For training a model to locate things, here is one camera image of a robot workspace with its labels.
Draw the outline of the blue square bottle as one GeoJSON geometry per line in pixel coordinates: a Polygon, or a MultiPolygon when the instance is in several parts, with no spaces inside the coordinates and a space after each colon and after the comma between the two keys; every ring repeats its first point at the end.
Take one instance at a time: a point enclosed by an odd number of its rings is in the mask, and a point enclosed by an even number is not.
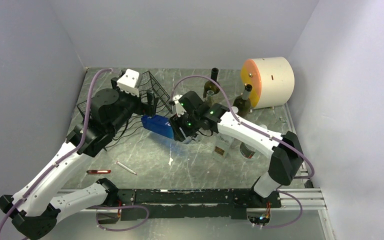
{"type": "Polygon", "coordinates": [[[142,126],[153,133],[164,136],[169,139],[174,139],[174,132],[169,123],[169,119],[165,116],[154,115],[141,117],[142,126]]]}

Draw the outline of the clear square liquor bottle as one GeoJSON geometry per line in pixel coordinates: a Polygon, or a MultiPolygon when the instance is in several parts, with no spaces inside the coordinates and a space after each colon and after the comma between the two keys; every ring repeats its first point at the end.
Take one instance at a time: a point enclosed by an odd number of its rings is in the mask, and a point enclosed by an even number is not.
{"type": "Polygon", "coordinates": [[[213,157],[218,161],[223,161],[226,158],[233,142],[233,137],[218,133],[216,135],[216,140],[212,151],[213,157]]]}

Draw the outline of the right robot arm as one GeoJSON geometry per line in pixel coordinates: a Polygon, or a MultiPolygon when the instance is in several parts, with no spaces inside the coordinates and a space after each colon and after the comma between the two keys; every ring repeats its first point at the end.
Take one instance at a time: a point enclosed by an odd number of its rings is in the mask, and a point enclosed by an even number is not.
{"type": "Polygon", "coordinates": [[[170,104],[176,111],[169,118],[175,141],[184,142],[200,130],[210,130],[237,139],[270,160],[267,172],[251,188],[249,199],[255,207],[262,207],[274,190],[289,186],[297,177],[304,155],[294,132],[280,133],[260,127],[224,105],[209,106],[194,91],[175,95],[170,104]]]}

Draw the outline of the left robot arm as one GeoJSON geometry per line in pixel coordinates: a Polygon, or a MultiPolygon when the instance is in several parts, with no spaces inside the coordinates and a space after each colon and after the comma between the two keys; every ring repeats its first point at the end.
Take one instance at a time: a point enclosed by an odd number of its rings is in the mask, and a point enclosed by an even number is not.
{"type": "Polygon", "coordinates": [[[0,209],[26,238],[38,240],[63,219],[86,208],[112,208],[119,203],[119,190],[107,178],[75,192],[57,196],[70,175],[94,158],[113,140],[132,115],[154,115],[158,98],[140,92],[105,88],[88,92],[83,122],[68,134],[54,158],[23,189],[0,197],[0,209]]]}

